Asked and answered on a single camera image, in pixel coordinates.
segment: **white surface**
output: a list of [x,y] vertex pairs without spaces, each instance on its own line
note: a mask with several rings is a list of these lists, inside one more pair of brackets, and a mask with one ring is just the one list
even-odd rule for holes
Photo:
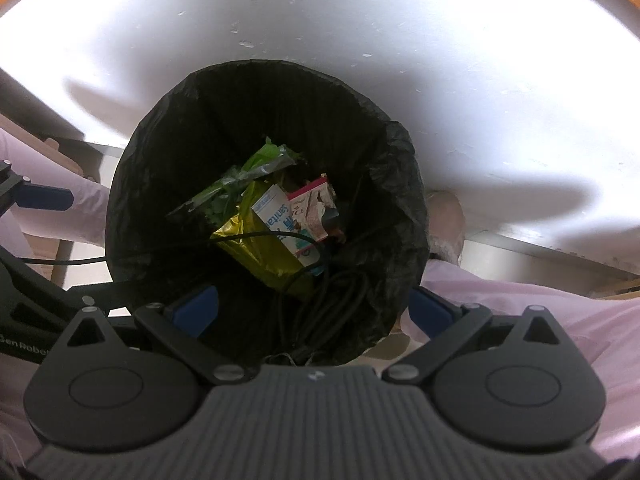
[[640,41],[591,0],[22,0],[0,38],[5,71],[113,146],[189,72],[306,64],[401,121],[471,225],[640,269]]
[[532,283],[587,296],[594,288],[618,282],[613,272],[599,272],[498,247],[465,241],[462,269],[486,280]]

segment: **black wire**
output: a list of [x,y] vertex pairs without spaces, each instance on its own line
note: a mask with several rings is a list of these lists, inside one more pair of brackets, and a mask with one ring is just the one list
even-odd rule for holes
[[[209,244],[215,245],[221,242],[242,240],[244,238],[257,238],[260,236],[288,236],[292,238],[300,238],[301,240],[304,240],[306,242],[313,244],[320,253],[321,262],[323,262],[324,264],[328,263],[326,250],[324,249],[322,244],[320,244],[314,238],[310,238],[308,236],[301,235],[298,233],[289,233],[285,231],[256,231],[256,232],[250,232],[250,233],[240,233],[237,235],[229,235],[224,237],[209,238],[207,240],[194,240],[193,242],[177,242],[175,244],[159,246],[150,251],[138,251],[138,252],[132,252],[129,254],[123,254],[122,256],[116,256],[112,259],[121,261],[121,260],[126,260],[127,258],[135,258],[136,256],[145,256],[147,254],[154,254],[162,251],[185,249],[189,247],[198,247],[198,246],[209,245]],[[25,264],[52,265],[52,266],[78,266],[78,265],[99,264],[101,262],[106,262],[107,257],[98,256],[97,258],[86,258],[84,260],[43,260],[40,258],[19,258],[19,260],[24,262]],[[315,269],[316,267],[318,267],[318,264],[314,264],[311,268]]]
[[39,258],[18,258],[25,264],[35,265],[59,265],[59,266],[73,266],[73,265],[88,265],[99,264],[106,262],[106,256],[98,256],[97,258],[86,258],[84,260],[41,260]]
[[[287,236],[300,238],[311,243],[319,252],[320,260],[310,266],[303,267],[295,272],[286,281],[280,293],[276,296],[275,308],[280,332],[281,352],[287,353],[297,364],[304,364],[313,357],[315,352],[335,338],[345,324],[354,316],[358,307],[364,301],[369,291],[369,279],[362,270],[352,268],[341,270],[333,276],[329,272],[329,256],[324,245],[314,238],[299,233],[284,231],[258,231],[241,233],[225,237],[210,238],[208,240],[195,240],[193,242],[177,242],[166,246],[156,247],[151,251],[140,251],[123,254],[112,258],[121,261],[136,256],[160,253],[188,247],[198,247],[208,244],[219,244],[244,238],[256,238],[262,236]],[[20,258],[26,264],[77,266],[94,264],[106,261],[106,257],[86,258],[84,260],[41,260],[37,258]],[[313,291],[308,300],[297,306],[297,314],[287,330],[285,322],[284,299],[287,291],[304,274],[323,267],[321,283]]]

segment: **metal bolt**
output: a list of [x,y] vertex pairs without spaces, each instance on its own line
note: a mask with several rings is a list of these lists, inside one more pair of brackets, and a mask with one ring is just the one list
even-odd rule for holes
[[219,381],[239,381],[244,377],[244,370],[238,365],[220,365],[213,370],[213,376]]
[[391,365],[386,373],[396,381],[410,381],[420,375],[420,370],[413,365]]
[[320,370],[316,370],[312,374],[307,374],[306,376],[309,379],[311,379],[312,381],[316,381],[317,382],[320,379],[324,379],[326,377],[326,374],[324,372],[321,372]]

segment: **black garbage bag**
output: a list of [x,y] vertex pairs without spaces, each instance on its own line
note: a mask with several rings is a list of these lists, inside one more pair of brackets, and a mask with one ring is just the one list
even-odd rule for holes
[[[347,243],[333,257],[357,266],[370,289],[315,364],[342,364],[388,334],[428,259],[426,207],[414,147],[402,124],[340,80],[284,61],[235,61],[189,75],[133,133],[109,199],[106,255],[115,281],[157,283],[145,301],[170,303],[199,283],[218,288],[218,318],[200,337],[243,365],[277,349],[274,290],[224,251],[190,244],[210,230],[167,213],[270,137],[328,175],[350,201]],[[140,253],[134,258],[123,254]]]

